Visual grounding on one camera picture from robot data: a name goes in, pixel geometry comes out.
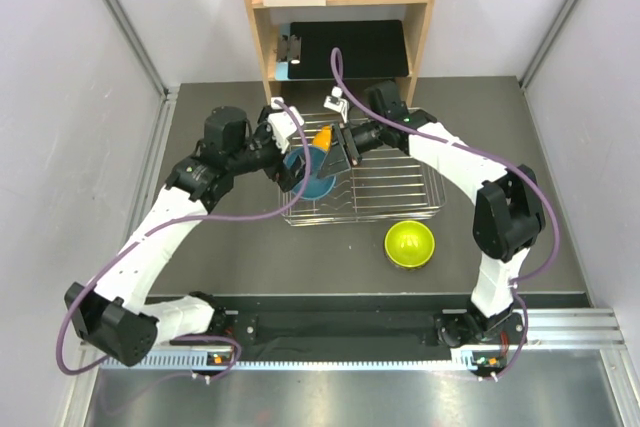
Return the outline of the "orange bowl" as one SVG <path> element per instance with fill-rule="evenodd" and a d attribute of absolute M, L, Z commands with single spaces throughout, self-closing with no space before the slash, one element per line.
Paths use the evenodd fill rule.
<path fill-rule="evenodd" d="M 332 141 L 332 127 L 330 125 L 323 126 L 312 139 L 312 145 L 325 152 L 329 151 Z"/>

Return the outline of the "blue bowl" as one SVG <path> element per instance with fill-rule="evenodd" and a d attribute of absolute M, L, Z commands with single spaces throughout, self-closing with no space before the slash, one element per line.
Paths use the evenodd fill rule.
<path fill-rule="evenodd" d="M 310 146 L 311 157 L 311 176 L 308 180 L 301 198 L 304 200 L 319 200 L 328 195 L 336 184 L 336 176 L 327 176 L 319 178 L 321 166 L 326 159 L 327 152 L 321 148 Z M 288 153 L 285 157 L 285 165 L 291 167 L 296 160 L 304 160 L 304 148 L 297 147 Z"/>

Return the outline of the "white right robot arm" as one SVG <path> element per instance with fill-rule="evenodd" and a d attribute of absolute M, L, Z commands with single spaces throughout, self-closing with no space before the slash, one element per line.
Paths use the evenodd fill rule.
<path fill-rule="evenodd" d="M 424 110 L 411 110 L 392 81 L 366 91 L 368 121 L 333 125 L 331 144 L 318 171 L 321 178 L 349 171 L 365 153 L 397 149 L 453 183 L 474 207 L 472 235 L 481 251 L 478 280 L 465 314 L 443 318 L 441 338 L 461 345 L 487 343 L 510 317 L 519 273 L 546 226 L 551 209 L 527 166 L 513 166 L 467 146 Z"/>

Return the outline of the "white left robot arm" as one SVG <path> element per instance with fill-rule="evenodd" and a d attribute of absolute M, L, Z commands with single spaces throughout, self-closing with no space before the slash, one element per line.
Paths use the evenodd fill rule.
<path fill-rule="evenodd" d="M 210 295 L 193 292 L 155 304 L 147 297 L 190 232 L 216 219 L 213 210 L 236 177 L 262 170 L 284 192 L 308 182 L 308 152 L 292 165 L 284 162 L 291 138 L 304 133 L 304 120 L 296 108 L 274 98 L 262 109 L 256 128 L 249 126 L 240 108 L 214 109 L 206 119 L 203 138 L 173 167 L 151 210 L 117 256 L 87 284 L 75 282 L 68 288 L 67 312 L 56 344 L 56 361 L 63 373 L 74 372 L 62 354 L 69 328 L 128 367 L 140 363 L 158 344 L 193 335 L 212 344 L 224 337 L 227 321 Z"/>

